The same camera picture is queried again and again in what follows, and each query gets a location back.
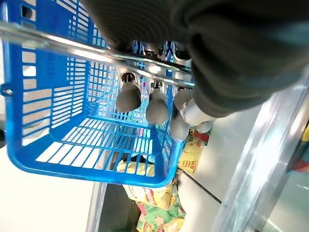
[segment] yellow snack package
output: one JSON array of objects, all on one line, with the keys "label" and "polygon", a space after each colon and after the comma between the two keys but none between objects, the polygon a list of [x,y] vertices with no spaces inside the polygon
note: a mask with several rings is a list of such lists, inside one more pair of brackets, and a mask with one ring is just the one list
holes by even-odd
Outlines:
[{"label": "yellow snack package", "polygon": [[195,172],[204,148],[204,142],[200,137],[201,134],[195,129],[190,129],[182,155],[178,161],[178,167],[190,174]]},{"label": "yellow snack package", "polygon": [[137,202],[137,205],[141,212],[136,226],[139,232],[177,232],[183,226],[185,211],[179,201],[176,184],[173,185],[168,210],[141,202]]},{"label": "yellow snack package", "polygon": [[[147,176],[153,176],[155,173],[155,166],[153,164],[147,165],[147,170],[145,170],[146,165],[145,163],[139,163],[137,174],[144,175],[145,172]],[[126,170],[126,162],[121,161],[117,166],[118,172],[126,173],[135,173],[136,169],[136,162],[130,162],[128,168]],[[128,198],[137,201],[143,202],[145,204],[150,204],[155,207],[159,207],[161,209],[168,209],[169,208],[169,201],[172,194],[172,183],[164,186],[162,188],[145,188],[139,186],[132,186],[132,185],[123,185]]]}]

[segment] gray cloth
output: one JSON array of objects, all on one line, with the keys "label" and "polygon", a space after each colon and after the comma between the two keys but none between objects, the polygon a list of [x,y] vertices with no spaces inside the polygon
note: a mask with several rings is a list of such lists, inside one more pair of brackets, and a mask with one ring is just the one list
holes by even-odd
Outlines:
[{"label": "gray cloth", "polygon": [[194,99],[224,117],[295,83],[309,62],[308,0],[85,0],[109,45],[188,44]]}]

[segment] snack bag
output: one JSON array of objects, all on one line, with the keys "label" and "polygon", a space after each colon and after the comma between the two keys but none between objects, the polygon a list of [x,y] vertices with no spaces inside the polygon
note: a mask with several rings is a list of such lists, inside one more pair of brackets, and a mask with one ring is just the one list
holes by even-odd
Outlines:
[{"label": "snack bag", "polygon": [[195,172],[204,148],[205,142],[200,139],[202,135],[205,134],[200,134],[195,129],[190,129],[182,155],[178,161],[178,167],[190,174]]},{"label": "snack bag", "polygon": [[146,221],[143,214],[140,215],[136,229],[138,232],[153,232],[152,226]]},{"label": "snack bag", "polygon": [[309,126],[305,129],[302,143],[296,152],[299,158],[295,161],[289,173],[309,174]]},{"label": "snack bag", "polygon": [[[145,170],[145,163],[139,163],[136,173],[139,175],[144,175],[146,172],[147,176],[153,176],[155,173],[155,166],[153,164],[147,165],[147,170]],[[118,172],[135,173],[136,162],[130,162],[126,170],[126,162],[121,161],[117,166]],[[150,204],[161,209],[168,209],[169,202],[172,194],[172,183],[164,186],[162,188],[145,188],[139,186],[123,185],[128,198],[143,202],[145,204]]]},{"label": "snack bag", "polygon": [[141,211],[137,225],[139,232],[177,232],[183,225],[185,212],[180,204],[176,185],[173,185],[169,210],[163,210],[141,202],[137,202],[137,205]]}]

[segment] blue shopping basket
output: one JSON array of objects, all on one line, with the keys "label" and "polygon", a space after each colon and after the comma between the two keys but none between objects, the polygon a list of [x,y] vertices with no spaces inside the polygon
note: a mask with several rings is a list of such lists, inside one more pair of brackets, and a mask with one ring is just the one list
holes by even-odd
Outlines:
[{"label": "blue shopping basket", "polygon": [[[8,0],[1,19],[24,27],[106,47],[78,0]],[[169,123],[149,125],[146,82],[140,108],[123,114],[115,100],[120,91],[115,67],[3,43],[8,153],[18,168],[117,184],[161,187],[175,175],[183,142],[168,133]],[[172,110],[172,88],[167,102]],[[123,159],[136,163],[117,171]],[[154,174],[137,172],[153,165]]]}]

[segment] metal handle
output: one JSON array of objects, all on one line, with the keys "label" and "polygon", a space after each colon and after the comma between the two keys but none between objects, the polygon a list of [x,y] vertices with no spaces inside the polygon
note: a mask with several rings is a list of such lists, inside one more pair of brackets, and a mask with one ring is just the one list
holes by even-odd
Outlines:
[{"label": "metal handle", "polygon": [[134,65],[136,62],[151,63],[152,65],[156,65],[163,69],[169,69],[174,72],[181,72],[184,74],[191,74],[191,68],[176,63],[140,55],[122,54],[108,48],[97,48],[84,43],[65,39],[60,36],[55,36],[34,29],[28,29],[18,24],[0,22],[0,37],[12,43],[26,44],[34,49],[49,50],[58,54],[69,55],[88,61],[107,62],[126,66],[129,70],[137,72],[146,78],[163,81],[170,85],[186,88],[193,88],[194,86],[194,83],[192,82],[169,78],[164,75],[142,70]]}]

